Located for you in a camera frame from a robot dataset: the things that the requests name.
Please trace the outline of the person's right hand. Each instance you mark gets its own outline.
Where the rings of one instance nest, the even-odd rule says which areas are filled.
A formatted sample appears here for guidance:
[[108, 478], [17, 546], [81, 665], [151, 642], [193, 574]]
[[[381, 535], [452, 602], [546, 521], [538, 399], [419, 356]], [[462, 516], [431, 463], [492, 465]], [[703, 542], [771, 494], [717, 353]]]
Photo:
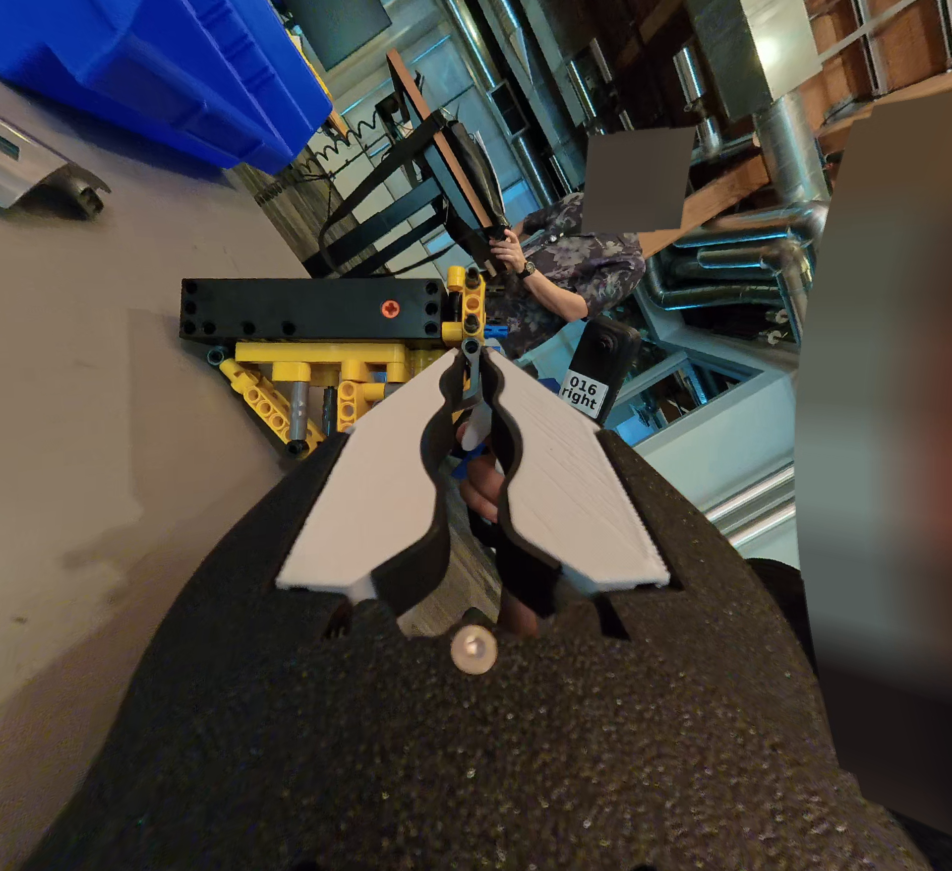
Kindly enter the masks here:
[[470, 511], [487, 523], [498, 523], [498, 504], [505, 472], [488, 446], [481, 446], [461, 462], [460, 496]]

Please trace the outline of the dark computer monitor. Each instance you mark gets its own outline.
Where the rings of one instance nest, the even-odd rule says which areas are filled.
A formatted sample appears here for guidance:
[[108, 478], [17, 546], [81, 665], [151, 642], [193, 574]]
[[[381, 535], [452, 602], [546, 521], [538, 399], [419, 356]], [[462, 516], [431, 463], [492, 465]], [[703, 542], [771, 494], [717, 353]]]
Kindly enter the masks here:
[[325, 70], [335, 68], [391, 26], [381, 0], [283, 0]]

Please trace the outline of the metal ventilation duct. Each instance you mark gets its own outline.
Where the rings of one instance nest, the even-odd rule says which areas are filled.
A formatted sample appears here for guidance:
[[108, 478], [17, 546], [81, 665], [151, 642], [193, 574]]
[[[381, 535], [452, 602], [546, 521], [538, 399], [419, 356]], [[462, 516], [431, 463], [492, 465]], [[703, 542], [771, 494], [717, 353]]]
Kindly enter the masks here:
[[684, 0], [731, 124], [751, 119], [782, 204], [830, 198], [802, 85], [822, 65], [804, 0]]

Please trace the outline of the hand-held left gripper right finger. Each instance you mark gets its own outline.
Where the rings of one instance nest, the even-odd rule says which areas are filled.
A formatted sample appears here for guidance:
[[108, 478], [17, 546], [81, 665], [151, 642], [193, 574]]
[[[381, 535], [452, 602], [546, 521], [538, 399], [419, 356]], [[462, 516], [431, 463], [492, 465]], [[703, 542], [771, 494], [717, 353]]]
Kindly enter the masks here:
[[567, 603], [668, 587], [606, 433], [494, 350], [482, 351], [480, 374], [505, 474], [496, 553], [506, 589], [547, 618]]

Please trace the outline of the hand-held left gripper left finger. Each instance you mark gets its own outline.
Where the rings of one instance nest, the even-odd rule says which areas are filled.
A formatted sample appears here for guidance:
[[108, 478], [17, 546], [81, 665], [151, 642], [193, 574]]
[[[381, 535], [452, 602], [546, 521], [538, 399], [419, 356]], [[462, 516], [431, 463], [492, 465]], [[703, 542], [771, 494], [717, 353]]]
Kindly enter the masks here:
[[396, 616], [446, 575], [438, 469], [455, 437], [466, 356], [447, 352], [351, 427], [276, 585], [385, 603]]

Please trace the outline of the brown top standing desk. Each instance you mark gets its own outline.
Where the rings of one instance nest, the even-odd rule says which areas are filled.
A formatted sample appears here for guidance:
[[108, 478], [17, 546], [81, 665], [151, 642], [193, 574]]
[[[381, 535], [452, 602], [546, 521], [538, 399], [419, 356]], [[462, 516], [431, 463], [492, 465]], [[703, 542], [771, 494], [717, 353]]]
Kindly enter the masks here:
[[[380, 122], [391, 132], [390, 145], [328, 215], [318, 232], [318, 249], [303, 262], [304, 269], [319, 280], [405, 275], [435, 265], [457, 246], [496, 276], [488, 242], [494, 228], [449, 147], [439, 109], [426, 104], [396, 50], [387, 52], [387, 67], [394, 102], [381, 109]], [[330, 230], [395, 176], [406, 176], [410, 189], [331, 242]]]

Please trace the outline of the yellow black toy brick model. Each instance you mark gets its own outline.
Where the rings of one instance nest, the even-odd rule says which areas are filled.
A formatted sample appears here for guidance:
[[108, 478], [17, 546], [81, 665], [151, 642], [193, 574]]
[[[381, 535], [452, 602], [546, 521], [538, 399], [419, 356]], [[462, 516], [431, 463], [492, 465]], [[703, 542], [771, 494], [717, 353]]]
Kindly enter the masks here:
[[178, 338], [202, 348], [294, 459], [351, 429], [446, 352], [501, 347], [476, 266], [438, 278], [185, 279]]

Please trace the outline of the blue plastic storage bin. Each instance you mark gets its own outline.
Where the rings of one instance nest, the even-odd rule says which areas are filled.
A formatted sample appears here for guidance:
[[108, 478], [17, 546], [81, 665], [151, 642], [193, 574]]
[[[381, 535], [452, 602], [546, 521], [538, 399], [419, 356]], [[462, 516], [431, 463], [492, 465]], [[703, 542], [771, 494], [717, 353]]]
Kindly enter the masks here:
[[1, 0], [2, 79], [275, 175], [332, 103], [268, 0]]

